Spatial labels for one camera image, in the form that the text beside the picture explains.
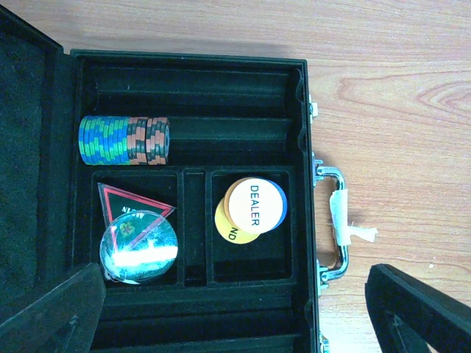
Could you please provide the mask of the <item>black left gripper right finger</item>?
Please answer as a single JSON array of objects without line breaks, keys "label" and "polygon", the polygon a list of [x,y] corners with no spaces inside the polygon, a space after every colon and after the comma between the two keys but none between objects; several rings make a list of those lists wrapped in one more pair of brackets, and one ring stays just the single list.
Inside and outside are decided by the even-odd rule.
[{"label": "black left gripper right finger", "polygon": [[394,266],[370,268],[365,297],[383,352],[470,351],[470,307]]}]

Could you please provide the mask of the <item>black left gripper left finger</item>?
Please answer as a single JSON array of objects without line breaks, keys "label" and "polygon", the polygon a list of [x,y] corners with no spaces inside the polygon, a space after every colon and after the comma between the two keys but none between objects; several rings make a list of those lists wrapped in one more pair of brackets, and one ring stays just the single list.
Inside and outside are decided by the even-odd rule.
[{"label": "black left gripper left finger", "polygon": [[1,351],[88,352],[105,295],[96,263],[34,286],[1,307]]}]

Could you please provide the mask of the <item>clear acrylic disc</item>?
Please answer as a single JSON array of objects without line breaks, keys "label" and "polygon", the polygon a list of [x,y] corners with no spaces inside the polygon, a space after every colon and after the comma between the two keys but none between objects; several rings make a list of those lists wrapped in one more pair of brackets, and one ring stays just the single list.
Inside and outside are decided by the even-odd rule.
[{"label": "clear acrylic disc", "polygon": [[178,251],[177,235],[169,221],[139,210],[125,213],[107,226],[99,259],[106,280],[140,285],[163,276]]}]

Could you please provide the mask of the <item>purple big blind button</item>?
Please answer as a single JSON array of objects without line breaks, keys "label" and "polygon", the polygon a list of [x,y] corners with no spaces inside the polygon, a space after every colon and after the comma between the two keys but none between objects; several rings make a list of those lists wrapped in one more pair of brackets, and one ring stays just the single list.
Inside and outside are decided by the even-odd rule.
[{"label": "purple big blind button", "polygon": [[218,233],[225,240],[227,240],[231,243],[234,243],[234,244],[238,244],[238,245],[251,243],[260,236],[260,234],[252,234],[252,233],[248,233],[248,232],[245,232],[243,230],[240,230],[237,226],[235,226],[230,221],[230,214],[224,208],[224,202],[232,194],[235,187],[238,186],[243,181],[248,180],[248,179],[249,179],[249,177],[244,177],[242,179],[239,179],[239,180],[235,181],[227,189],[225,195],[219,201],[219,203],[216,207],[215,215],[214,215],[214,223],[216,225],[216,229],[217,229]]}]

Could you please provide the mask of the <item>black poker set case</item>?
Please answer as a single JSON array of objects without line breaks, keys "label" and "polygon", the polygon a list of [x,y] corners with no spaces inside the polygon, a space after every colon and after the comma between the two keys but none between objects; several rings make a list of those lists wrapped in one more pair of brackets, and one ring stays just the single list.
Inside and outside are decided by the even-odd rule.
[{"label": "black poker set case", "polygon": [[[86,165],[89,115],[167,117],[166,165]],[[305,60],[72,50],[1,9],[1,307],[82,264],[106,295],[88,352],[322,352],[314,183],[339,177],[311,150]],[[214,215],[244,177],[277,183],[276,229],[234,244]],[[98,184],[170,204],[179,251],[161,277],[108,281]]]}]

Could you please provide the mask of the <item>white dealer button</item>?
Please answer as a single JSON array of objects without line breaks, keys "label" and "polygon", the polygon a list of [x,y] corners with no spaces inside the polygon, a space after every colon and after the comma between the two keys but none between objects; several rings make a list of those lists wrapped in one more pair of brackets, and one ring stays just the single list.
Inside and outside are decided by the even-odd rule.
[{"label": "white dealer button", "polygon": [[250,176],[235,187],[224,208],[240,230],[261,234],[276,229],[284,221],[288,200],[277,183]]}]

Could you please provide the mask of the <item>brown chips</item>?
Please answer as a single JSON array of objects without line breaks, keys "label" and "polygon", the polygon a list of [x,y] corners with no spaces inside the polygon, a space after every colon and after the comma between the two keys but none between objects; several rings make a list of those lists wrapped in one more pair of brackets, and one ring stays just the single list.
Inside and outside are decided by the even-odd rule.
[{"label": "brown chips", "polygon": [[167,117],[129,117],[125,127],[130,165],[167,164],[170,145],[170,121]]}]

